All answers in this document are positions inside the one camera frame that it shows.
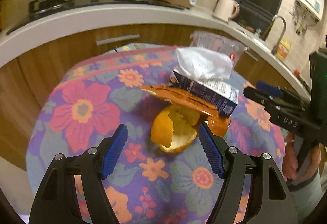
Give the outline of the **person right hand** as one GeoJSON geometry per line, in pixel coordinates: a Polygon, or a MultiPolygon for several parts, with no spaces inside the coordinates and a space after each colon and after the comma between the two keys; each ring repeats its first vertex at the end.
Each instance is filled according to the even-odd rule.
{"type": "Polygon", "coordinates": [[[289,132],[285,138],[286,146],[285,146],[285,156],[283,158],[282,164],[282,172],[283,175],[290,180],[297,180],[299,179],[299,183],[307,181],[311,179],[321,161],[321,151],[319,146],[317,145],[312,149],[311,153],[311,162],[307,168],[307,171],[304,173],[303,176],[299,177],[297,168],[298,168],[298,160],[297,156],[294,151],[294,135],[289,132]]]}

